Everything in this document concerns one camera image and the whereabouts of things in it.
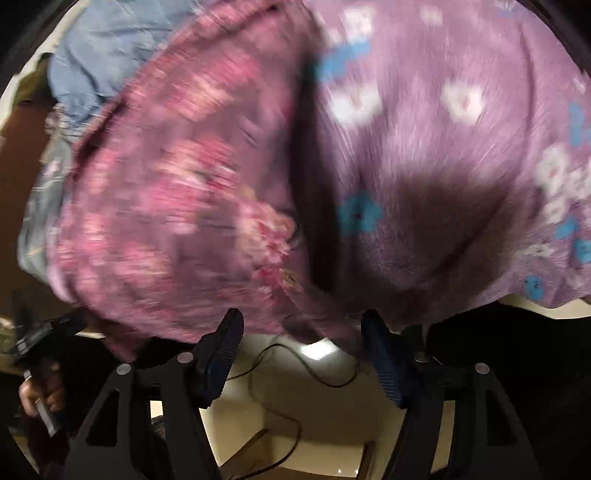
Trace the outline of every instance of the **light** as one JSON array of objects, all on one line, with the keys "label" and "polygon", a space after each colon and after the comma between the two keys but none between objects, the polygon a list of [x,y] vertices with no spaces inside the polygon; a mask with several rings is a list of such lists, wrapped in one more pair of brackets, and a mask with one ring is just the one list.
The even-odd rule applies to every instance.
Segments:
[{"label": "light", "polygon": [[328,338],[323,338],[320,342],[311,343],[310,345],[302,345],[300,349],[306,357],[312,360],[320,360],[331,353],[335,353],[337,350],[336,345],[328,340]]}]

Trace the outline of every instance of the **flower print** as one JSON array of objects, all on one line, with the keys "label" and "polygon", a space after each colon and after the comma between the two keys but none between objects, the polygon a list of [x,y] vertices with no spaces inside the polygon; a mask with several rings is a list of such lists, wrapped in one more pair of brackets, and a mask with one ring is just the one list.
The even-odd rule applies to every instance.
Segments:
[{"label": "flower print", "polygon": [[74,225],[74,211],[71,202],[67,202],[61,209],[61,222],[60,226],[62,229],[69,229]]},{"label": "flower print", "polygon": [[331,47],[336,47],[337,45],[343,43],[343,37],[340,35],[340,32],[336,28],[329,28],[323,31],[324,41]]},{"label": "flower print", "polygon": [[579,93],[585,93],[587,91],[587,86],[585,85],[584,80],[579,77],[573,78],[573,85]]},{"label": "flower print", "polygon": [[475,125],[486,102],[482,88],[460,82],[446,82],[441,91],[441,102],[455,124]]},{"label": "flower print", "polygon": [[521,250],[519,253],[531,257],[550,258],[554,252],[556,252],[556,250],[550,248],[547,244],[534,244],[530,245],[525,250]]},{"label": "flower print", "polygon": [[240,175],[224,166],[219,166],[207,182],[207,188],[214,194],[225,198],[234,198],[240,183]]},{"label": "flower print", "polygon": [[256,47],[266,51],[278,53],[284,51],[285,37],[281,31],[281,24],[272,15],[264,16],[242,31],[242,38],[256,44]]},{"label": "flower print", "polygon": [[374,9],[369,6],[346,8],[341,14],[349,43],[366,40],[374,33],[372,20]]},{"label": "flower print", "polygon": [[76,289],[91,296],[96,296],[97,293],[101,292],[99,276],[96,271],[90,267],[81,268],[77,273]]},{"label": "flower print", "polygon": [[219,303],[241,306],[241,308],[271,307],[269,302],[272,290],[268,286],[256,287],[222,287],[217,288],[212,294]]},{"label": "flower print", "polygon": [[567,271],[564,274],[564,282],[573,290],[578,290],[585,286],[585,280],[576,271]]},{"label": "flower print", "polygon": [[71,240],[60,239],[56,246],[56,254],[59,259],[60,268],[64,272],[72,271],[76,267],[74,243]]},{"label": "flower print", "polygon": [[192,121],[202,120],[217,108],[233,101],[225,90],[198,77],[190,86],[177,87],[178,97],[172,98],[170,108]]},{"label": "flower print", "polygon": [[199,139],[199,162],[204,170],[209,172],[211,168],[219,165],[228,166],[228,158],[234,154],[233,148],[215,135],[209,135]]},{"label": "flower print", "polygon": [[570,157],[564,144],[546,148],[535,168],[535,184],[542,187],[548,197],[553,197],[563,187],[569,164]]},{"label": "flower print", "polygon": [[336,80],[345,75],[351,60],[367,55],[370,51],[368,41],[339,45],[331,49],[316,67],[316,76],[322,82]]},{"label": "flower print", "polygon": [[546,225],[555,225],[562,222],[566,213],[569,211],[569,204],[566,197],[558,197],[551,202],[546,203],[542,209],[544,222]]},{"label": "flower print", "polygon": [[540,277],[528,275],[525,278],[525,295],[534,301],[540,301],[544,297],[544,284]]},{"label": "flower print", "polygon": [[267,295],[271,295],[273,290],[278,290],[282,287],[282,276],[281,269],[275,265],[264,265],[261,268],[257,268],[252,273],[252,279],[257,280],[267,287],[264,292]]},{"label": "flower print", "polygon": [[147,84],[133,82],[124,91],[124,101],[132,108],[137,108],[144,99],[150,94]]},{"label": "flower print", "polygon": [[165,177],[147,189],[141,207],[150,215],[163,215],[174,233],[187,235],[197,229],[196,213],[209,207],[207,200],[205,182],[199,176],[189,183]]},{"label": "flower print", "polygon": [[140,288],[165,285],[170,278],[170,260],[151,245],[127,242],[120,260],[114,265],[115,274],[127,283]]},{"label": "flower print", "polygon": [[591,262],[591,241],[578,239],[574,241],[574,254],[583,265]]},{"label": "flower print", "polygon": [[587,205],[587,206],[583,207],[583,211],[584,211],[583,224],[587,228],[591,228],[591,205]]},{"label": "flower print", "polygon": [[575,200],[583,200],[591,194],[591,157],[587,163],[587,170],[577,168],[569,173],[566,181],[566,195]]},{"label": "flower print", "polygon": [[343,127],[367,125],[382,111],[376,82],[349,87],[330,95],[330,115]]},{"label": "flower print", "polygon": [[382,217],[381,207],[367,193],[351,195],[339,208],[341,234],[346,236],[371,232]]},{"label": "flower print", "polygon": [[[197,20],[199,26],[201,26],[204,30],[208,30],[216,25],[219,25],[217,21],[214,19],[212,15],[202,15]],[[193,29],[187,29],[187,38],[190,38],[194,35]]]},{"label": "flower print", "polygon": [[569,140],[572,147],[583,144],[583,128],[585,126],[585,111],[576,102],[569,103]]},{"label": "flower print", "polygon": [[495,0],[495,6],[506,13],[512,12],[516,5],[517,2],[515,0]]},{"label": "flower print", "polygon": [[443,25],[443,13],[440,8],[433,5],[423,5],[420,11],[421,20],[425,25],[441,27]]},{"label": "flower print", "polygon": [[161,171],[184,178],[199,169],[197,159],[200,150],[200,144],[193,140],[177,141],[166,149],[166,154],[159,159],[157,167]]},{"label": "flower print", "polygon": [[579,223],[575,217],[569,215],[566,217],[566,220],[559,224],[556,227],[556,232],[554,237],[556,240],[564,240],[565,238],[574,235],[574,233],[579,229]]},{"label": "flower print", "polygon": [[233,48],[203,73],[203,78],[217,87],[233,89],[257,78],[260,71],[259,63],[251,55]]},{"label": "flower print", "polygon": [[99,213],[87,213],[82,222],[85,234],[82,250],[88,255],[92,265],[105,264],[105,250],[107,249],[105,221]]},{"label": "flower print", "polygon": [[295,290],[298,293],[304,293],[304,289],[298,281],[296,274],[290,270],[281,270],[281,285],[286,290]]},{"label": "flower print", "polygon": [[312,17],[314,18],[314,20],[316,21],[316,24],[319,27],[323,27],[324,25],[326,25],[326,21],[324,20],[324,18],[322,17],[322,15],[320,15],[320,13],[316,10],[314,10],[312,13]]},{"label": "flower print", "polygon": [[242,18],[242,13],[234,5],[220,5],[211,13],[215,20],[218,20],[222,24],[230,26],[237,20]]},{"label": "flower print", "polygon": [[102,193],[109,184],[109,175],[113,171],[113,163],[117,161],[118,157],[118,152],[108,148],[101,150],[97,155],[94,160],[95,168],[88,179],[90,194],[98,195]]},{"label": "flower print", "polygon": [[295,222],[265,202],[243,200],[239,204],[236,247],[255,267],[279,265],[289,254]]}]

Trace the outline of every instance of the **blue fabric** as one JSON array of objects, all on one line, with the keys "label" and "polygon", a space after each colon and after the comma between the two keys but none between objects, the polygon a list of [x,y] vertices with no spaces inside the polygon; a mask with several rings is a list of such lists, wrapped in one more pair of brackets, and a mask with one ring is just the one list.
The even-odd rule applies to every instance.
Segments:
[{"label": "blue fabric", "polygon": [[51,137],[41,155],[41,170],[25,207],[17,256],[25,272],[49,285],[47,235],[61,213],[64,182],[72,169],[72,145],[82,135],[83,128],[68,127],[63,106],[58,104],[47,117],[46,131]]},{"label": "blue fabric", "polygon": [[48,79],[71,127],[86,122],[192,12],[197,0],[91,0],[51,59]]}]

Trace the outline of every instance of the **purple floral blanket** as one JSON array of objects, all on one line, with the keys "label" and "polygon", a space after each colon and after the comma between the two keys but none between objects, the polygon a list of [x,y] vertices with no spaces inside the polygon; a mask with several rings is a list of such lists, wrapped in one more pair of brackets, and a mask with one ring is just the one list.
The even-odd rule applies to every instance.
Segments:
[{"label": "purple floral blanket", "polygon": [[77,146],[54,289],[126,358],[228,307],[353,350],[368,308],[588,295],[589,86],[511,0],[220,2]]}]

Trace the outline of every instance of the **blue flower pattern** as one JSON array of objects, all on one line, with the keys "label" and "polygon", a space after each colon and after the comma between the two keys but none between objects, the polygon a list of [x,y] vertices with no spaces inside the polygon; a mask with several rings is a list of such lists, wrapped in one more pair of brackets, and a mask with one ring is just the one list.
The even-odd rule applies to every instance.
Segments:
[{"label": "blue flower pattern", "polygon": [[582,265],[591,262],[591,241],[578,239],[574,242],[574,254]]},{"label": "blue flower pattern", "polygon": [[585,128],[585,111],[576,102],[569,103],[569,140],[572,147],[591,143],[591,128]]},{"label": "blue flower pattern", "polygon": [[370,51],[369,40],[339,45],[333,48],[316,67],[316,77],[321,82],[337,80],[345,75],[347,64],[351,60],[368,55]]},{"label": "blue flower pattern", "polygon": [[533,301],[540,301],[544,297],[544,285],[540,277],[528,275],[525,278],[525,295]]},{"label": "blue flower pattern", "polygon": [[349,236],[371,232],[382,217],[382,208],[367,193],[351,195],[339,208],[341,234]]},{"label": "blue flower pattern", "polygon": [[556,238],[556,240],[564,240],[565,238],[570,237],[571,235],[574,235],[574,233],[579,229],[579,223],[576,220],[575,217],[573,217],[572,215],[569,215],[568,217],[566,217],[566,220],[562,223],[560,223],[557,227],[556,227],[556,232],[554,233],[554,236]]}]

